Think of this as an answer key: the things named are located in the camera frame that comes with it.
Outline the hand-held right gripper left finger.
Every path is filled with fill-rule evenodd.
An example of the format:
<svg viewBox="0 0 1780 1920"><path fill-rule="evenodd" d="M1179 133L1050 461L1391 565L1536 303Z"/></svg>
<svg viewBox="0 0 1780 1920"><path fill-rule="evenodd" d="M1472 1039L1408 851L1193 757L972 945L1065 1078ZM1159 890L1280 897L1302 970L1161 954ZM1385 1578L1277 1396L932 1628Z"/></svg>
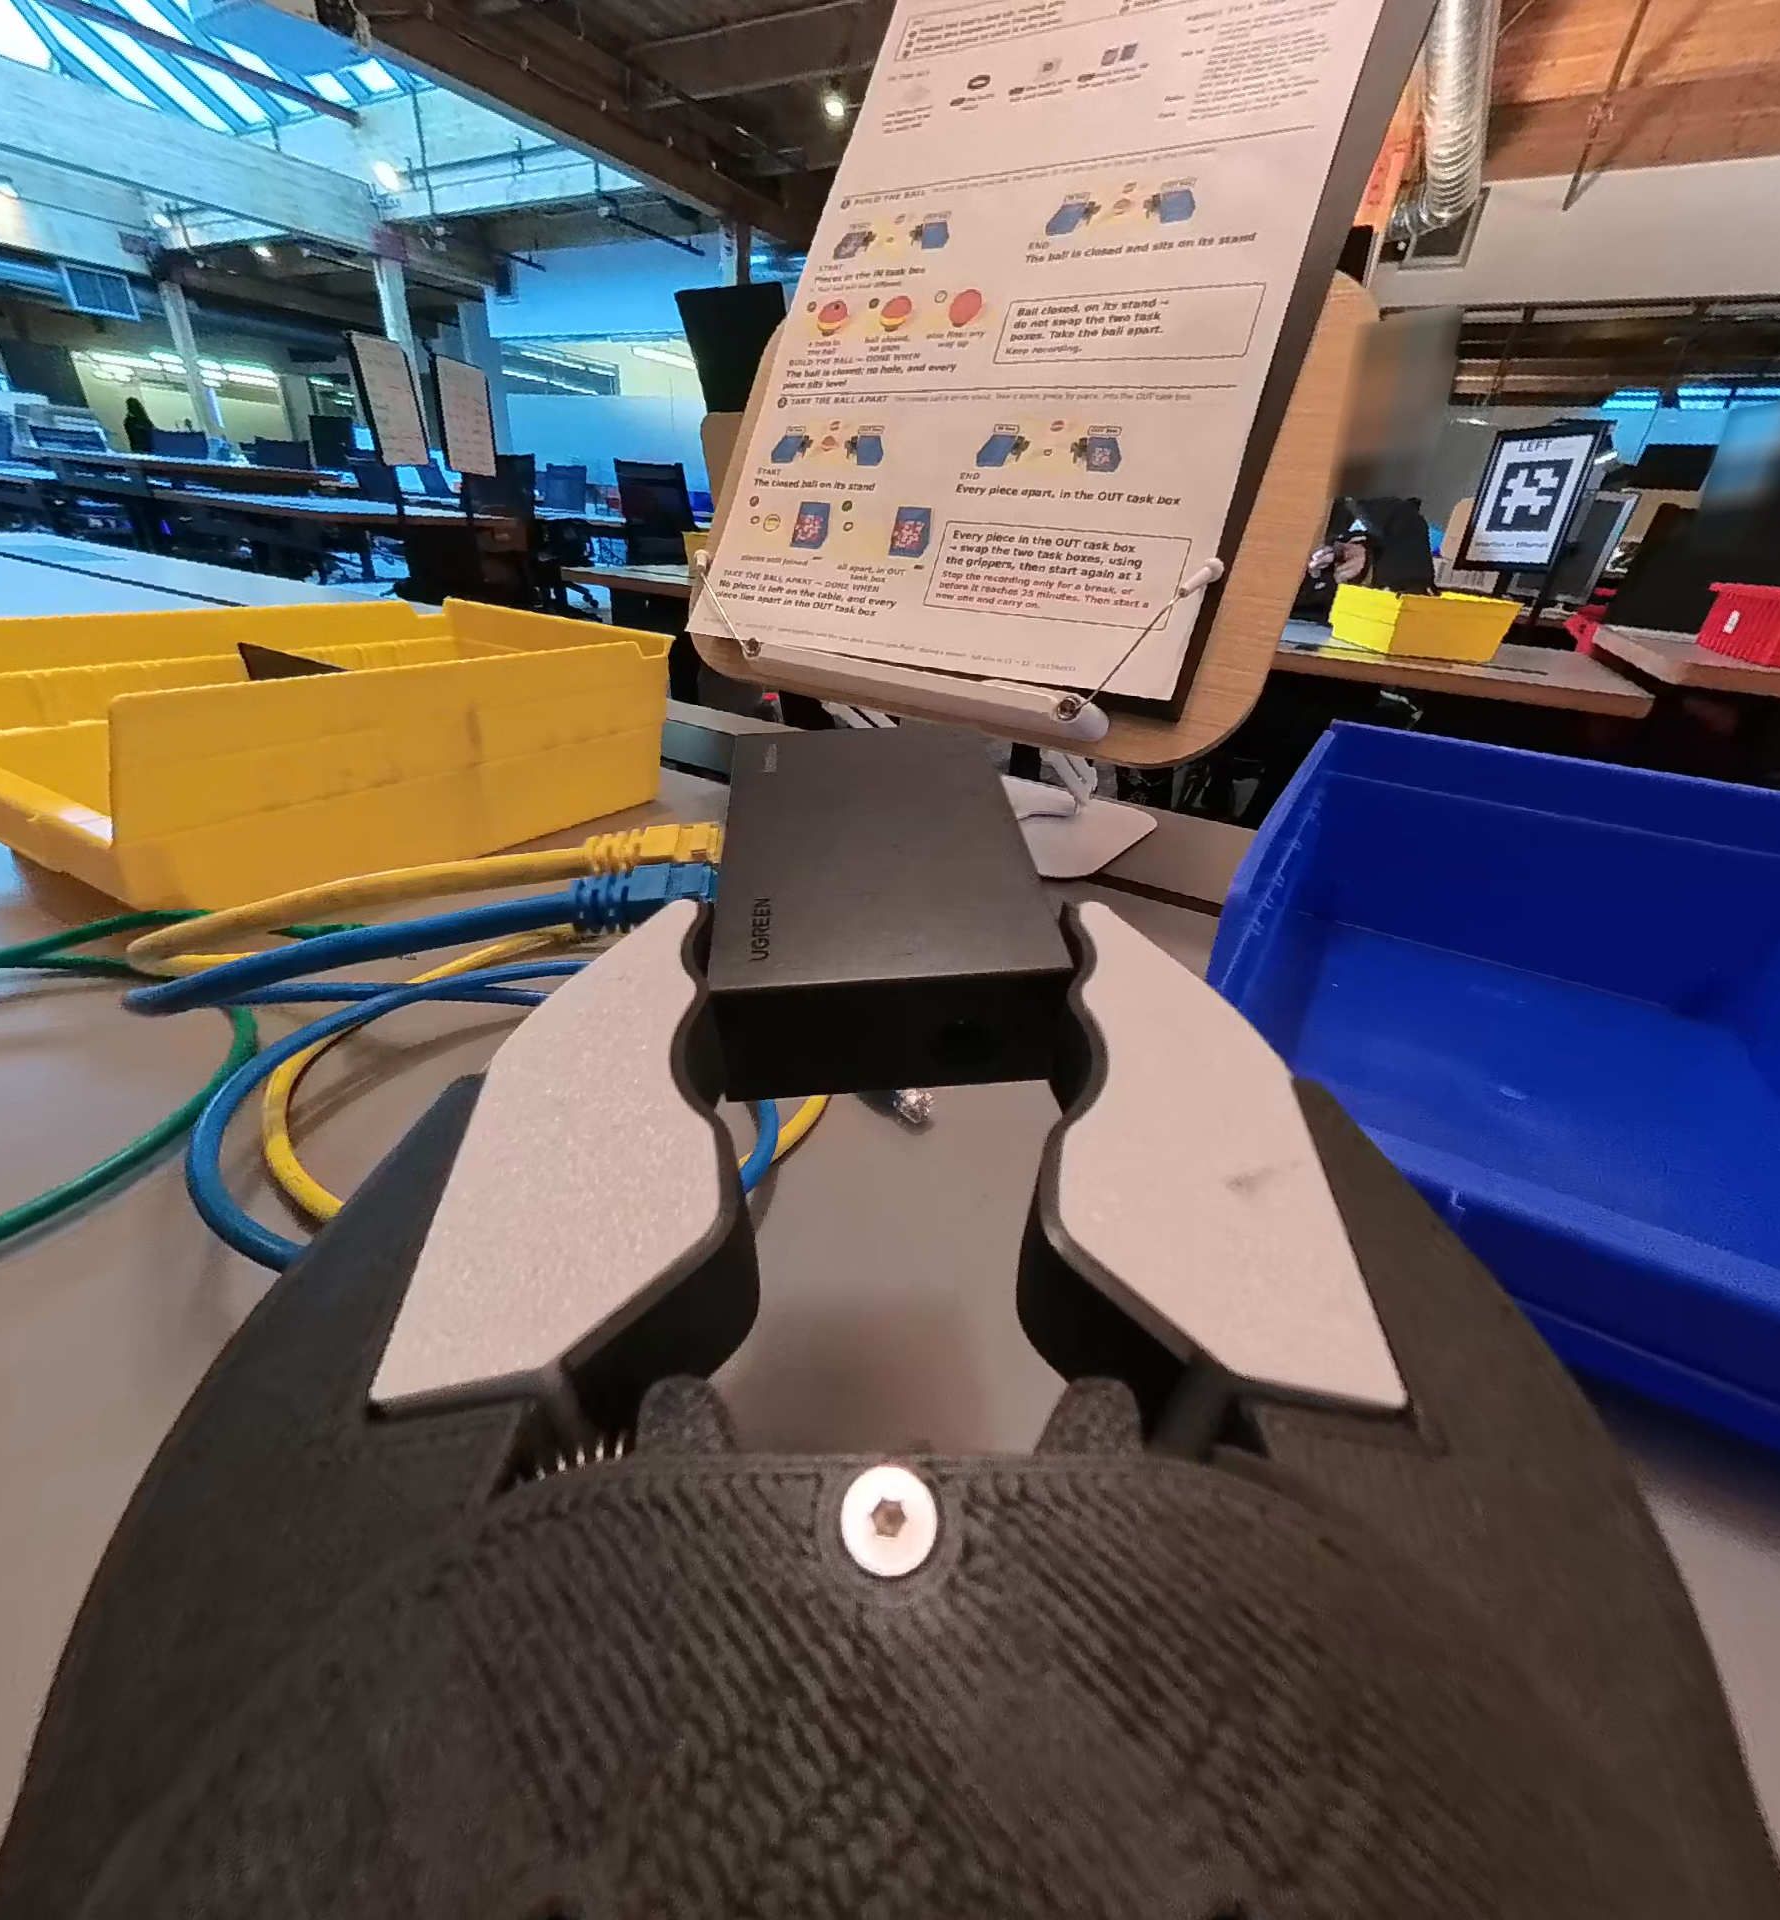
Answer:
<svg viewBox="0 0 1780 1920"><path fill-rule="evenodd" d="M501 1048L373 1375L380 1414L529 1399L637 1421L754 1330L708 931L708 906L662 906Z"/></svg>

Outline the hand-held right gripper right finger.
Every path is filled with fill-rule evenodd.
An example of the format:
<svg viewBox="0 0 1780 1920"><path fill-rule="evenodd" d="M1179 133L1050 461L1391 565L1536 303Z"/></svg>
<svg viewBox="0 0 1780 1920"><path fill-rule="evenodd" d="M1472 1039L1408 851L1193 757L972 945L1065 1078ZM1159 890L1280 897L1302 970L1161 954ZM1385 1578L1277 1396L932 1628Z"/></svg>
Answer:
<svg viewBox="0 0 1780 1920"><path fill-rule="evenodd" d="M1414 1412L1291 1071L1203 974L1066 906L1057 1121L1017 1312L1069 1385L1127 1392L1153 1453L1205 1460L1257 1412Z"/></svg>

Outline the black network switch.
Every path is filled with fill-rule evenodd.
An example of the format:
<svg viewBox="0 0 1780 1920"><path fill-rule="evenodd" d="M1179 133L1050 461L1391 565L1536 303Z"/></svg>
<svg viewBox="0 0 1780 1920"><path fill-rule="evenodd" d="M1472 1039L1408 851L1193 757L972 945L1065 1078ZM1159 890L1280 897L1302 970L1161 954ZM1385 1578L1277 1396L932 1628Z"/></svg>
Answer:
<svg viewBox="0 0 1780 1920"><path fill-rule="evenodd" d="M984 746L737 744L708 1013L731 1098L1046 1082L1076 960Z"/></svg>

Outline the yellow plastic bin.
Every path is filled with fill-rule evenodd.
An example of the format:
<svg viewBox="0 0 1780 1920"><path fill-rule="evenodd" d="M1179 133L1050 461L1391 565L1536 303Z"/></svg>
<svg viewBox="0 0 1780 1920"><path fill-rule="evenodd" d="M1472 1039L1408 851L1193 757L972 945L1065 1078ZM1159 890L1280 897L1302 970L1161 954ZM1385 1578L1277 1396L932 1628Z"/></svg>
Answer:
<svg viewBox="0 0 1780 1920"><path fill-rule="evenodd" d="M657 799L669 656L456 600L0 620L0 845L147 910L520 848Z"/></svg>

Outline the blue plastic bin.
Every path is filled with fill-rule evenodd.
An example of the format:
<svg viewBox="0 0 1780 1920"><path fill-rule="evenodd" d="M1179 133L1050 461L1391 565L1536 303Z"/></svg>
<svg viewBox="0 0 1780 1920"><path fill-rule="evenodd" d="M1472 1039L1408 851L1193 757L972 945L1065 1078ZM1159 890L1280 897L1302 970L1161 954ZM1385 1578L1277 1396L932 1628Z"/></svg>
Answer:
<svg viewBox="0 0 1780 1920"><path fill-rule="evenodd" d="M1338 724L1209 984L1573 1372L1780 1455L1780 792Z"/></svg>

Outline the small yellow bin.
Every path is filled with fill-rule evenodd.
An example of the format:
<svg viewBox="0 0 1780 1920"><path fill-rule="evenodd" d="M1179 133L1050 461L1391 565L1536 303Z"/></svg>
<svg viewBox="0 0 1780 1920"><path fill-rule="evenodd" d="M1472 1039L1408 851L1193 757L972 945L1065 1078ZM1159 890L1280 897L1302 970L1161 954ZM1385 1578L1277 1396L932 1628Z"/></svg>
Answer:
<svg viewBox="0 0 1780 1920"><path fill-rule="evenodd" d="M1520 610L1524 604L1505 595L1343 584L1333 600L1330 634L1335 644L1365 656L1488 666Z"/></svg>

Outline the printed marker sign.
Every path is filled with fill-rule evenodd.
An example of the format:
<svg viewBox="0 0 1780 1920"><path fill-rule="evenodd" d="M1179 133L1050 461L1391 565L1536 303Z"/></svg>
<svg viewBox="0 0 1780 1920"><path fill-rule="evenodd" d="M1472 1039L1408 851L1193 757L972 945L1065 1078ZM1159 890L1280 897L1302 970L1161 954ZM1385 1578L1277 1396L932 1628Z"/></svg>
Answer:
<svg viewBox="0 0 1780 1920"><path fill-rule="evenodd" d="M1563 555L1579 510L1615 452L1606 420L1556 420L1497 432L1466 533L1450 552L1458 571L1547 576Z"/></svg>

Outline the printed instruction sheet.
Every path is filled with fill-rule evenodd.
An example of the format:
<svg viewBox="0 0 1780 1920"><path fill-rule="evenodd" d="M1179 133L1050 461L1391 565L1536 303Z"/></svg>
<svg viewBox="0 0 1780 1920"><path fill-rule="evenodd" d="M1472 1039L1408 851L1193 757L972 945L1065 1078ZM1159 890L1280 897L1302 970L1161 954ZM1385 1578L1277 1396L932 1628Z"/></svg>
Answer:
<svg viewBox="0 0 1780 1920"><path fill-rule="evenodd" d="M1169 708L1432 2L900 2L690 634Z"/></svg>

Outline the black monitor back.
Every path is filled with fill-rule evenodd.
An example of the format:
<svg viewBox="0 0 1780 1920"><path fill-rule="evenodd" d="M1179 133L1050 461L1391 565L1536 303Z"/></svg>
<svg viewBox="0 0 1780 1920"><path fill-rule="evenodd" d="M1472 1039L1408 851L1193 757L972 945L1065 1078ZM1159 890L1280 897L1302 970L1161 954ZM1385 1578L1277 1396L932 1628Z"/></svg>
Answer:
<svg viewBox="0 0 1780 1920"><path fill-rule="evenodd" d="M784 283L722 283L676 289L686 344L708 415L741 415L757 384L761 360L787 319Z"/></svg>

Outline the silver ventilation duct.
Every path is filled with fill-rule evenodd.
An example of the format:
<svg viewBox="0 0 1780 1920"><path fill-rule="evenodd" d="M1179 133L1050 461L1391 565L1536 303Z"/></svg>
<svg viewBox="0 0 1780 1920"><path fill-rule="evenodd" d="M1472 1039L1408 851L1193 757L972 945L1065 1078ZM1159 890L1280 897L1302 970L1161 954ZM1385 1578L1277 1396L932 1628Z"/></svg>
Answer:
<svg viewBox="0 0 1780 1920"><path fill-rule="evenodd" d="M1499 2L1436 2L1423 49L1423 175L1387 235L1414 244L1468 218L1484 161L1499 46Z"/></svg>

